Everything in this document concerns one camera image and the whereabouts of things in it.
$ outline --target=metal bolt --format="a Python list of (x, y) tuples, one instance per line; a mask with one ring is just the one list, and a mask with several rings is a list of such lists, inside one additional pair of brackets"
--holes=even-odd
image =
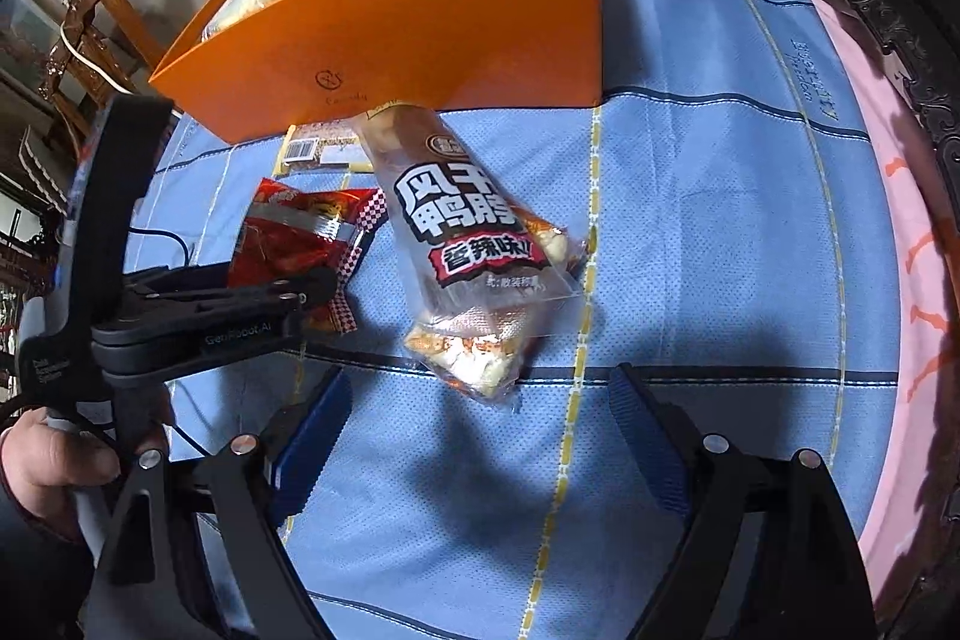
[(730, 450), (730, 442), (723, 434), (708, 434), (704, 437), (704, 448), (710, 453), (727, 453)]
[(803, 448), (803, 450), (800, 451), (800, 455), (797, 456), (797, 461), (800, 461), (800, 463), (808, 469), (816, 469), (824, 463), (824, 460), (820, 458), (820, 454), (816, 451), (811, 451), (810, 448)]
[(256, 448), (256, 437), (252, 434), (238, 434), (230, 441), (230, 450), (237, 456), (246, 456)]
[(141, 469), (152, 469), (157, 466), (158, 463), (163, 458), (163, 453), (157, 450), (144, 451), (140, 454), (140, 468)]

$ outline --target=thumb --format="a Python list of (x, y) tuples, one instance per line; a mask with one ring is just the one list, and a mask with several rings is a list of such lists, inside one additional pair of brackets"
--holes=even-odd
[(120, 474), (120, 461), (112, 448), (95, 437), (51, 429), (43, 420), (37, 415), (17, 444), (24, 477), (30, 483), (104, 485)]

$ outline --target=orange box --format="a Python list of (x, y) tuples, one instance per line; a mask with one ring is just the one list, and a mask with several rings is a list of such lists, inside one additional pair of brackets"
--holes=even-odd
[(209, 0), (150, 83), (229, 143), (386, 101), (595, 106), (600, 0), (278, 0), (200, 42)]

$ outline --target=red checkered wrapper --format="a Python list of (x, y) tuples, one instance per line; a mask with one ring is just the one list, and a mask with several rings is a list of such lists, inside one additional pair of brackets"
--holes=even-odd
[(329, 266), (337, 271), (337, 292), (310, 311), (307, 328), (352, 332), (357, 323), (347, 303), (347, 283), (386, 217), (380, 189), (306, 194), (263, 179), (240, 229), (227, 285), (262, 285)]

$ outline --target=human hand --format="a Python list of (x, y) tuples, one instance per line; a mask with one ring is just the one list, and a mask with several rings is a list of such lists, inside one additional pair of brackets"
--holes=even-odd
[[(105, 485), (120, 474), (112, 448), (96, 437), (46, 425), (47, 410), (27, 410), (0, 434), (0, 466), (13, 499), (37, 519), (71, 540), (80, 540), (69, 486)], [(144, 439), (137, 453), (167, 449), (163, 429)]]

